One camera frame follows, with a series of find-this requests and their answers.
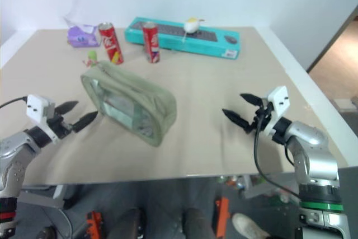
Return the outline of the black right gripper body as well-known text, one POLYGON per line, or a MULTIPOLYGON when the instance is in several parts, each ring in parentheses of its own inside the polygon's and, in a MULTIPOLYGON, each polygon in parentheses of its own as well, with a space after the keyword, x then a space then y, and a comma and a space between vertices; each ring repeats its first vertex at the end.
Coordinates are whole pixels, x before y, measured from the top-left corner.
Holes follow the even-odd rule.
POLYGON ((266 99, 262 99, 263 106, 258 106, 255 112, 253 122, 249 124, 249 127, 244 130, 247 134, 255 130, 261 132, 264 130, 268 122, 271 120, 271 113, 273 112, 273 104, 268 102, 266 99))

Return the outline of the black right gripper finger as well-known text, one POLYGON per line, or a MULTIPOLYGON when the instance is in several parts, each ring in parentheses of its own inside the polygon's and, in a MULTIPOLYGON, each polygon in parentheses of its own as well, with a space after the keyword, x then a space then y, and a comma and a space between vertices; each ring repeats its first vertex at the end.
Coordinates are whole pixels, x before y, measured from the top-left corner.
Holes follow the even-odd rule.
POLYGON ((222 109, 224 115, 235 125, 241 127, 242 129, 246 130, 249 127, 248 121, 242 119, 239 114, 235 113, 232 110, 222 109))
POLYGON ((263 106, 262 98, 255 96, 251 93, 241 93, 240 96, 248 103, 254 106, 263 106))

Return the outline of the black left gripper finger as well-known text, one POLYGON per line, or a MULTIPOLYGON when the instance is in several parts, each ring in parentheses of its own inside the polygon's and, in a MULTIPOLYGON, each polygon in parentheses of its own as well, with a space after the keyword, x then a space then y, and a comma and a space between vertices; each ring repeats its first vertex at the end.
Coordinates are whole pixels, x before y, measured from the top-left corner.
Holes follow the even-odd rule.
POLYGON ((59 106, 57 106, 54 109, 54 115, 55 116, 62 116, 67 114, 68 112, 70 112, 71 110, 73 110, 73 108, 78 104, 78 101, 67 101, 64 102, 62 104, 60 104, 59 106))
POLYGON ((85 127, 87 127, 89 124, 91 124, 95 118, 97 117, 98 112, 94 111, 91 113, 87 113, 83 117, 81 117, 76 123, 72 124, 72 131, 75 133, 80 132, 85 127))

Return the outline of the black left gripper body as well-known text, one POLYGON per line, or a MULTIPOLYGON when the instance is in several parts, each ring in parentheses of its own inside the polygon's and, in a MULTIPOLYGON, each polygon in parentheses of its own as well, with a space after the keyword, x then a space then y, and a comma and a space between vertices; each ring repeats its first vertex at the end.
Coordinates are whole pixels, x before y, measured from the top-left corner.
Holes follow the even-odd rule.
POLYGON ((47 120, 49 128, 59 139, 63 139, 72 132, 72 126, 64 121, 62 115, 55 113, 54 117, 47 120))

